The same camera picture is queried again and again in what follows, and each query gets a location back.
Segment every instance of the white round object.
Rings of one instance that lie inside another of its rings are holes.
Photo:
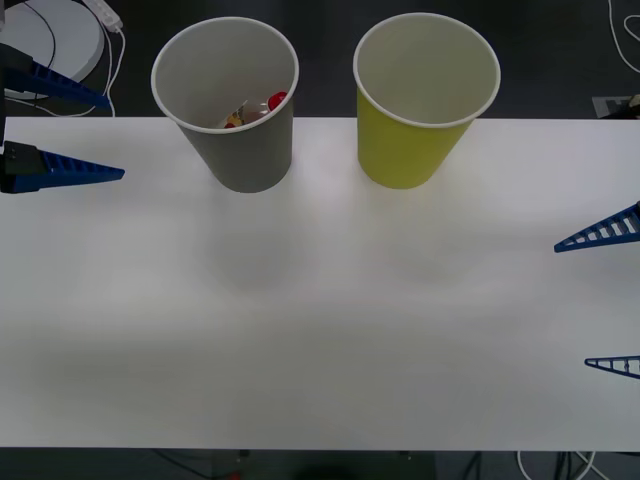
[[[104,48],[102,29],[93,14],[71,0],[29,0],[29,5],[47,19],[56,37],[56,56],[51,69],[77,82],[94,69]],[[5,12],[0,42],[17,48],[47,66],[53,54],[51,32],[42,19],[19,3]],[[14,98],[34,98],[33,93],[5,90]]]

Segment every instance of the white table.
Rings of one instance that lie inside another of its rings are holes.
[[[640,198],[640,122],[480,120],[422,187],[296,119],[222,188],[166,119],[11,118],[123,180],[0,198],[0,445],[638,450],[640,246],[553,245]]]

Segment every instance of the blue plastic comb-like finger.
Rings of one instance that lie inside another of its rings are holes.
[[[640,380],[640,356],[587,358],[587,367]]]
[[[556,252],[640,241],[640,202],[556,244]]]

